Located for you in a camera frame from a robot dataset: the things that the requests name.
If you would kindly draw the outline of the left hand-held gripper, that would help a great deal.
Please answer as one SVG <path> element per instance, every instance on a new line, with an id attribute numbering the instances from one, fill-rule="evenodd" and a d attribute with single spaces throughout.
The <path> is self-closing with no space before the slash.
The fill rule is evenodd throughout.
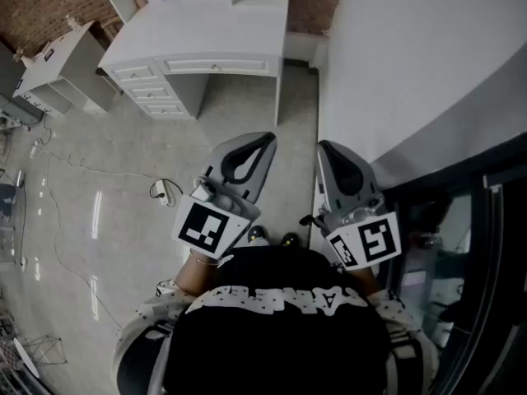
<path id="1" fill-rule="evenodd" d="M 272 132 L 242 134 L 215 147 L 193 192 L 180 199 L 172 239 L 216 260 L 232 249 L 261 214 L 256 202 L 276 150 Z M 254 153 L 237 179 L 236 169 Z"/>

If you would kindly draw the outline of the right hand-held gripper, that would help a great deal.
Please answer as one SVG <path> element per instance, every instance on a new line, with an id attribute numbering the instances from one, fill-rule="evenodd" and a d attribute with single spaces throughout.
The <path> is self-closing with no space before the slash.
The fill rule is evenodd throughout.
<path id="1" fill-rule="evenodd" d="M 372 267 L 402 253 L 397 215 L 387 209 L 371 166 L 329 140 L 317 144 L 322 254 L 346 271 Z"/>

